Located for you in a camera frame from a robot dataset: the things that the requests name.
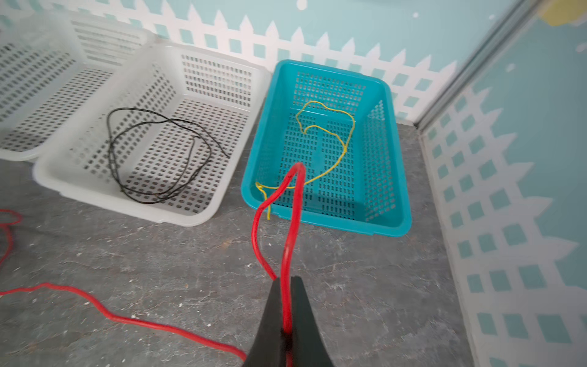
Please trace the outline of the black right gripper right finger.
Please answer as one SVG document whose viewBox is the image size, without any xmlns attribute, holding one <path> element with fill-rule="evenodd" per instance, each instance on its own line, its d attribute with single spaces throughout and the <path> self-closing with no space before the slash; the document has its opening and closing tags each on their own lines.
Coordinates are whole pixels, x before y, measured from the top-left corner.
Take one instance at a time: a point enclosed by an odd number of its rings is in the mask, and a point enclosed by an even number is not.
<svg viewBox="0 0 587 367">
<path fill-rule="evenodd" d="M 291 355 L 293 366 L 334 367 L 323 344 L 301 277 L 294 276 L 291 279 L 291 293 L 293 311 Z"/>
</svg>

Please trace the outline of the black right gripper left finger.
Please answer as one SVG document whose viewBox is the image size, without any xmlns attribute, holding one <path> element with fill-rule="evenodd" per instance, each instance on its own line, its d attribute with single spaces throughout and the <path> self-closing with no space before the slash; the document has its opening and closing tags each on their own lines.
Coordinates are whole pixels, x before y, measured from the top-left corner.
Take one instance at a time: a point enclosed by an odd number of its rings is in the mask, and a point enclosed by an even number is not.
<svg viewBox="0 0 587 367">
<path fill-rule="evenodd" d="M 282 335 L 280 281 L 273 281 L 255 340 L 243 367 L 286 366 L 286 343 Z"/>
</svg>

